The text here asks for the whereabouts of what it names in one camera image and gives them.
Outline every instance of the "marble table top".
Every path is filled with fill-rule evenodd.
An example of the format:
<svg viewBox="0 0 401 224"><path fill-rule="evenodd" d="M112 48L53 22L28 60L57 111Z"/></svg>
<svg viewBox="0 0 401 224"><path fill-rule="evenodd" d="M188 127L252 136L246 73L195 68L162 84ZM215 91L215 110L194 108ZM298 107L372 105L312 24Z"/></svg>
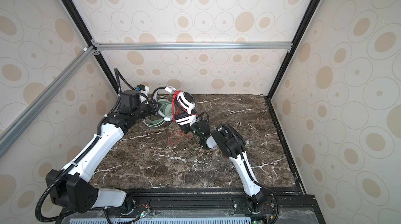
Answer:
<svg viewBox="0 0 401 224"><path fill-rule="evenodd" d="M208 111L213 131L229 123L246 139L249 163L268 187L294 186L293 174L267 105L259 94L194 95L196 110ZM233 163L218 148L200 150L193 137L182 136L174 122L149 128L140 122L118 141L98 166L90 183L96 187L242 187ZM176 142L179 134L171 136Z"/></svg>

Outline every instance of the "patterned wall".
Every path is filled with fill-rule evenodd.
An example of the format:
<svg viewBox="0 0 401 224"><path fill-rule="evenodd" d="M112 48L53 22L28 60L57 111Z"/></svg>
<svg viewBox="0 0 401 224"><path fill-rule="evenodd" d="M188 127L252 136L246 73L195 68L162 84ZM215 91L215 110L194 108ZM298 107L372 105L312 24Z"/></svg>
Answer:
<svg viewBox="0 0 401 224"><path fill-rule="evenodd" d="M401 0L323 0L273 106L328 224L401 220Z"/></svg>
<svg viewBox="0 0 401 224"><path fill-rule="evenodd" d="M1 224L39 223L34 207L47 187L45 176L83 149L116 100L95 58L89 58L0 158ZM43 215L60 210L45 200Z"/></svg>
<svg viewBox="0 0 401 224"><path fill-rule="evenodd" d="M267 94L286 49L103 51L132 85L193 94Z"/></svg>
<svg viewBox="0 0 401 224"><path fill-rule="evenodd" d="M0 134L85 45L58 0L0 0Z"/></svg>
<svg viewBox="0 0 401 224"><path fill-rule="evenodd" d="M75 0L98 42L292 41L310 0Z"/></svg>

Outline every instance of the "robotic arm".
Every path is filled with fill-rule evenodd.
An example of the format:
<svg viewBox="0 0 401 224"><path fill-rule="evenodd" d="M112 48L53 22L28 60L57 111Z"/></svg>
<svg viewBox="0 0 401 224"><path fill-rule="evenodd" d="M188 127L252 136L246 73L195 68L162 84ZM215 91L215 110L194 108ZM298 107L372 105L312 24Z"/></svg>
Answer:
<svg viewBox="0 0 401 224"><path fill-rule="evenodd" d="M116 77L121 76L116 70ZM152 100L148 100L149 88L138 85L132 90L119 92L119 98L112 111L105 115L98 125L98 133L87 146L60 171L51 170L46 176L48 188L40 197L35 209L35 216L39 221L51 222L64 218L74 212L85 213L98 207L119 207L122 212L128 213L133 208L132 199L128 199L127 193L118 189L96 188L89 184L97 166L106 156L108 151L117 143L128 130L145 117L156 115L166 121L175 121L183 133L193 132L200 137L200 145L204 149L216 146L223 155L228 157L238 171L244 191L248 196L248 207L252 212L262 209L266 196L261 191L263 185L259 184L249 165L244 138L230 125L220 125L214 131L208 126L208 113L198 114L195 109L195 101L191 94L176 91L173 87L157 88ZM174 92L174 105L178 107L173 116L164 115L161 104L157 102L158 92L165 89ZM53 218L44 217L41 213L43 201L50 195L53 204L69 209L65 214Z"/></svg>

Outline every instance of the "white plastic connector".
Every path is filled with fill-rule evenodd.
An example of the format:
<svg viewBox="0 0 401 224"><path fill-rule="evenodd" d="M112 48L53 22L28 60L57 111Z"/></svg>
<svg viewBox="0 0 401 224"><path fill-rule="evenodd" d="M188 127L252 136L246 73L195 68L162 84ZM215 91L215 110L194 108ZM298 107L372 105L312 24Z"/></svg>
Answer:
<svg viewBox="0 0 401 224"><path fill-rule="evenodd" d="M165 90L168 91L169 93L172 93L173 91L174 91L174 92L177 91L177 89L175 89L175 88L172 87L172 86L167 86L167 87L165 88Z"/></svg>

